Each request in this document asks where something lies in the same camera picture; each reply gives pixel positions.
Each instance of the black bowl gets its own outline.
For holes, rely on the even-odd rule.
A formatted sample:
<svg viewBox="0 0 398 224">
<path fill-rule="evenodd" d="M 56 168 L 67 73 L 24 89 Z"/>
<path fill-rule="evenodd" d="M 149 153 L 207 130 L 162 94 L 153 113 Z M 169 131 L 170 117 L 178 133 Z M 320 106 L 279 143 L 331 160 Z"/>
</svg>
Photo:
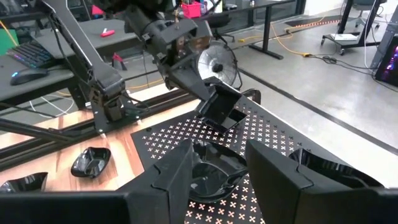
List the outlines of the black bowl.
<svg viewBox="0 0 398 224">
<path fill-rule="evenodd" d="M 353 189 L 383 187 L 380 182 L 355 168 L 321 158 L 305 149 L 297 149 L 289 155 L 289 158 Z"/>
<path fill-rule="evenodd" d="M 88 147 L 74 161 L 70 172 L 75 177 L 95 178 L 105 170 L 111 151 L 102 147 Z"/>
<path fill-rule="evenodd" d="M 214 203 L 228 197 L 247 174 L 246 160 L 236 152 L 213 142 L 193 145 L 190 200 Z"/>
<path fill-rule="evenodd" d="M 43 191 L 48 172 L 39 172 L 20 179 L 7 180 L 0 186 L 0 193 Z"/>
</svg>

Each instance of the white cable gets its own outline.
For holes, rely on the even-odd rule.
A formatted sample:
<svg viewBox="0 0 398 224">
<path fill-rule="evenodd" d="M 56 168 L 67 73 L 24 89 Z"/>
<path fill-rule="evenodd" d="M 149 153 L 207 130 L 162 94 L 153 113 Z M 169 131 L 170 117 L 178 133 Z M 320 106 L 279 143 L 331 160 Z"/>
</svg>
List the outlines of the white cable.
<svg viewBox="0 0 398 224">
<path fill-rule="evenodd" d="M 61 111 L 60 114 L 55 115 L 56 117 L 61 116 L 61 115 L 63 115 L 63 114 L 68 114 L 68 112 L 70 111 L 70 109 L 72 108 L 72 106 L 75 104 L 75 102 L 74 102 L 73 99 L 69 99 L 69 98 L 66 98 L 66 97 L 63 97 L 63 96 L 57 96 L 57 95 L 48 95 L 48 96 L 58 97 L 58 98 L 62 98 L 62 99 L 66 99 L 66 100 L 72 101 L 72 104 L 69 106 L 69 108 L 68 108 L 66 111 L 64 111 L 64 110 L 62 110 L 61 108 L 59 108 L 58 106 L 56 106 L 56 105 L 54 105 L 53 103 L 51 103 L 51 102 L 50 102 L 49 100 L 47 100 L 46 98 L 41 97 L 41 99 L 43 99 L 44 101 L 46 101 L 48 104 L 50 104 L 51 106 L 53 106 L 55 109 Z M 29 101 L 29 104 L 30 104 L 30 107 L 32 108 L 32 110 L 33 110 L 33 111 L 36 111 L 36 109 L 34 108 L 34 106 L 33 106 L 33 104 L 32 104 L 31 101 Z M 50 117 L 50 116 L 46 116 L 46 115 L 42 115 L 42 114 L 39 114 L 39 115 L 40 115 L 41 117 L 43 117 L 43 118 L 52 118 L 52 117 Z"/>
<path fill-rule="evenodd" d="M 373 9 L 374 9 L 374 6 L 376 5 L 376 1 L 377 1 L 377 0 L 374 0 L 374 3 L 373 3 L 373 6 L 372 6 L 372 9 L 371 9 L 371 12 L 370 12 L 369 15 L 368 15 L 368 19 L 366 19 L 366 23 L 365 23 L 365 39 L 364 39 L 364 43 L 363 43 L 363 45 L 364 45 L 364 53 L 365 53 L 365 56 L 364 56 L 364 64 L 365 64 L 365 67 L 366 67 L 369 71 L 371 71 L 371 72 L 373 72 L 373 70 L 371 70 L 371 69 L 368 67 L 368 65 L 366 64 L 366 37 L 367 37 L 367 35 L 366 35 L 366 32 L 367 32 L 366 28 L 368 28 L 369 17 L 371 16 L 371 13 L 372 13 L 372 11 L 373 11 Z"/>
</svg>

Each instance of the desk fan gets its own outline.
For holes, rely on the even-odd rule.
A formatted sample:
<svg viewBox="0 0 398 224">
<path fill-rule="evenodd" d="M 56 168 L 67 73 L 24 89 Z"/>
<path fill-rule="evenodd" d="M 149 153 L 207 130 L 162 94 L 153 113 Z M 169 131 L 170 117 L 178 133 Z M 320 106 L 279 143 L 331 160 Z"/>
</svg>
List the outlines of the desk fan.
<svg viewBox="0 0 398 224">
<path fill-rule="evenodd" d="M 238 61 L 234 52 L 226 44 L 212 41 L 210 46 L 198 56 L 196 63 L 202 79 L 214 76 L 231 87 L 240 89 L 242 86 Z"/>
</svg>

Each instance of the chair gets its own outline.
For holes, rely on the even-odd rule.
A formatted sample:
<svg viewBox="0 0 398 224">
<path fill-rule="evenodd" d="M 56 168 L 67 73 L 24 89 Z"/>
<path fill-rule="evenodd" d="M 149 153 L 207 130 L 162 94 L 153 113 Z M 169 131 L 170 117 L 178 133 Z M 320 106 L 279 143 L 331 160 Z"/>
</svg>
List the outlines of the chair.
<svg viewBox="0 0 398 224">
<path fill-rule="evenodd" d="M 362 13 L 363 11 L 370 11 L 372 9 L 373 3 L 375 0 L 354 0 L 353 8 L 361 11 L 359 13 L 358 18 L 355 20 L 355 27 L 358 27 L 359 25 L 365 25 L 366 24 L 366 19 L 362 18 Z M 387 0 L 381 0 L 380 4 L 386 3 Z M 376 24 L 376 29 L 380 27 L 380 24 L 378 22 L 374 22 Z"/>
<path fill-rule="evenodd" d="M 231 18 L 228 14 L 227 15 L 213 14 L 211 17 L 209 17 L 209 19 L 207 19 L 207 23 L 210 26 L 210 29 L 213 33 L 213 37 L 216 40 L 222 40 L 227 45 L 228 45 L 228 42 L 225 40 L 224 37 L 232 38 L 232 42 L 235 42 L 235 37 L 233 35 L 229 35 L 229 34 L 220 34 L 218 32 L 218 29 L 221 27 L 227 26 L 230 21 L 231 21 Z"/>
</svg>

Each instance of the computer mouse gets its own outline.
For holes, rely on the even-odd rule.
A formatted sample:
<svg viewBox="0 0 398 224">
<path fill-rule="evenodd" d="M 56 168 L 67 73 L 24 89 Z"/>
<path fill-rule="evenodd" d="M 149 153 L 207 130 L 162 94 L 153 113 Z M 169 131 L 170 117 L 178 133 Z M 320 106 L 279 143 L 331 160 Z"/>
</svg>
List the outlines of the computer mouse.
<svg viewBox="0 0 398 224">
<path fill-rule="evenodd" d="M 49 71 L 46 68 L 27 68 L 12 74 L 10 84 L 20 85 L 47 75 Z"/>
</svg>

